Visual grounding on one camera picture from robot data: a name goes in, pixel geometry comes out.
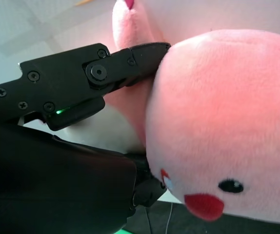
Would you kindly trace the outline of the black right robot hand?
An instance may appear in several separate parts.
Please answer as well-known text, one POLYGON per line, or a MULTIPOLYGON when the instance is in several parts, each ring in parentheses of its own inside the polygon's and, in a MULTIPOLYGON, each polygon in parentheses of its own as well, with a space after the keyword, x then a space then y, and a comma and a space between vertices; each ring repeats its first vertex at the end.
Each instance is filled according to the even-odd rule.
POLYGON ((101 44, 25 61, 0 84, 0 234, 113 234, 166 191, 144 154, 72 143, 61 130, 102 110, 104 96, 153 75, 170 45, 110 53, 101 44))

